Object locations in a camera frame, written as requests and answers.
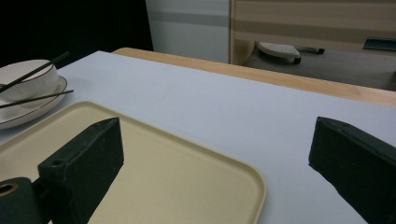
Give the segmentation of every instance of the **white bowl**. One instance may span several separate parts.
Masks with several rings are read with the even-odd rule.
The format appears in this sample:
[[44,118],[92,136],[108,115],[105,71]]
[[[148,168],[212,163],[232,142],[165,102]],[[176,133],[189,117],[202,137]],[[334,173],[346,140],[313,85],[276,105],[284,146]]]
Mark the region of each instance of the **white bowl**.
[[[30,60],[13,63],[0,68],[0,88],[15,79],[28,74],[47,62],[49,61]],[[26,78],[21,83],[1,92],[0,99],[11,103],[50,94],[57,87],[58,77],[56,67],[54,65],[50,65],[31,77]]]

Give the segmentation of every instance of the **table surface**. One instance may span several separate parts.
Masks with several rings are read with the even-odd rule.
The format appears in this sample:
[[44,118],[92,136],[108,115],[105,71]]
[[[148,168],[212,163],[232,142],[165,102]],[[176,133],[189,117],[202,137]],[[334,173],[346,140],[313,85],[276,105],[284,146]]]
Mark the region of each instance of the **table surface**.
[[41,118],[0,131],[0,143],[68,105],[95,102],[255,167],[268,188],[259,223],[365,223],[308,166],[318,116],[396,146],[389,91],[137,49],[98,51],[59,73],[75,92]]

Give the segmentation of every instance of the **white plate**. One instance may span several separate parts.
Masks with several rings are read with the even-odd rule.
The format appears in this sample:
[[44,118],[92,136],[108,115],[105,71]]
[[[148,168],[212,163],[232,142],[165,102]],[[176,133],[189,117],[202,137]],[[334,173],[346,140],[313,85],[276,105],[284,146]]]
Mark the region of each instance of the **white plate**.
[[[59,76],[58,86],[53,93],[64,91],[67,87],[67,80],[64,77]],[[36,119],[53,107],[55,107],[64,95],[55,96],[47,100],[41,100],[41,104],[26,106],[26,105],[14,105],[0,109],[0,130],[15,127],[26,123],[32,119]],[[8,104],[0,100],[0,105]]]

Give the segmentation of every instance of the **tray rim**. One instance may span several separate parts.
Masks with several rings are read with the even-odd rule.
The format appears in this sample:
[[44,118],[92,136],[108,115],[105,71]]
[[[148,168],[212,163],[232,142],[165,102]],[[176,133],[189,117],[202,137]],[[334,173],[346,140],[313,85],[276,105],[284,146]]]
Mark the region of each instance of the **tray rim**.
[[244,165],[245,167],[250,169],[250,173],[251,172],[254,173],[254,174],[251,174],[251,175],[256,175],[259,178],[260,184],[262,185],[262,197],[260,198],[260,204],[257,207],[257,214],[255,215],[255,218],[253,220],[254,221],[253,223],[257,223],[258,222],[258,220],[260,218],[260,215],[262,213],[262,209],[264,207],[264,203],[265,203],[265,199],[266,199],[266,195],[267,195],[267,184],[266,184],[266,180],[265,180],[264,176],[261,174],[261,172],[256,167],[254,167],[253,165],[251,165],[251,164],[249,164],[249,163],[247,163],[245,161],[239,160],[239,159],[234,158],[232,156],[226,155],[225,153],[219,152],[219,151],[217,151],[217,150],[215,150],[215,149],[213,149],[211,147],[206,147],[206,146],[204,146],[202,144],[199,144],[199,143],[197,143],[195,141],[191,141],[188,138],[185,138],[185,137],[180,136],[178,134],[166,131],[165,129],[159,128],[159,127],[157,127],[155,125],[152,125],[152,124],[150,124],[148,122],[145,122],[145,121],[143,121],[141,119],[133,118],[133,117],[128,116],[128,115],[126,115],[124,113],[121,113],[120,111],[117,111],[117,110],[112,109],[112,108],[110,108],[108,106],[105,106],[105,105],[97,104],[97,103],[95,103],[93,101],[80,101],[80,102],[73,103],[71,105],[67,105],[64,108],[62,108],[62,109],[54,112],[53,114],[49,115],[47,118],[42,119],[38,123],[35,123],[32,126],[30,126],[29,128],[21,131],[20,133],[17,133],[16,135],[14,135],[10,139],[8,139],[6,142],[0,144],[0,154],[2,152],[4,152],[5,150],[7,150],[9,145],[12,145],[15,141],[18,142],[19,138],[23,138],[24,135],[30,134],[30,132],[33,132],[35,130],[35,128],[40,128],[40,126],[42,126],[43,123],[50,122],[51,119],[57,119],[57,117],[59,117],[60,114],[67,113],[67,111],[72,111],[73,109],[79,108],[79,107],[95,107],[95,108],[100,108],[102,110],[104,109],[105,111],[110,112],[110,113],[116,113],[116,114],[120,115],[123,119],[134,120],[135,122],[137,122],[137,123],[139,123],[141,125],[150,127],[151,129],[155,129],[158,132],[171,135],[171,136],[173,136],[175,138],[180,139],[181,141],[183,141],[185,143],[193,144],[193,145],[196,145],[197,147],[204,148],[206,151],[208,151],[210,153],[213,153],[216,156],[220,156],[220,157],[226,158],[226,159],[228,159],[230,161],[235,161],[237,163],[240,163],[240,164]]

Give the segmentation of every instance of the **wooden panel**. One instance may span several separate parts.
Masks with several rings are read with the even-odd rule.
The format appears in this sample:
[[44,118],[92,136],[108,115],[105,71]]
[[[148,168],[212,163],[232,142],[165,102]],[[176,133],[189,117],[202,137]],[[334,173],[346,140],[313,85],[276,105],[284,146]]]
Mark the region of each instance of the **wooden panel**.
[[395,1],[235,0],[233,38],[322,49],[363,50],[368,37],[396,38]]

